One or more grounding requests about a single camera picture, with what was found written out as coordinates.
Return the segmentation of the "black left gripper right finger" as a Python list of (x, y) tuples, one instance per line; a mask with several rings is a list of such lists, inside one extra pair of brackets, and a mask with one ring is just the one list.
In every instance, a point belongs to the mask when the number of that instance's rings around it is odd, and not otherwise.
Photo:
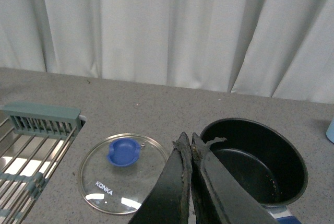
[(213, 154), (212, 144), (192, 136), (192, 199), (197, 223), (278, 223)]

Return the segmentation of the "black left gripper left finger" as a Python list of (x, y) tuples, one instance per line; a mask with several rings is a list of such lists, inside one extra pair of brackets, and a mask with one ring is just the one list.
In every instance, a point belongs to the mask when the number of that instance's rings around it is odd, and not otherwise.
[(192, 153), (182, 132), (156, 184), (129, 223), (188, 223)]

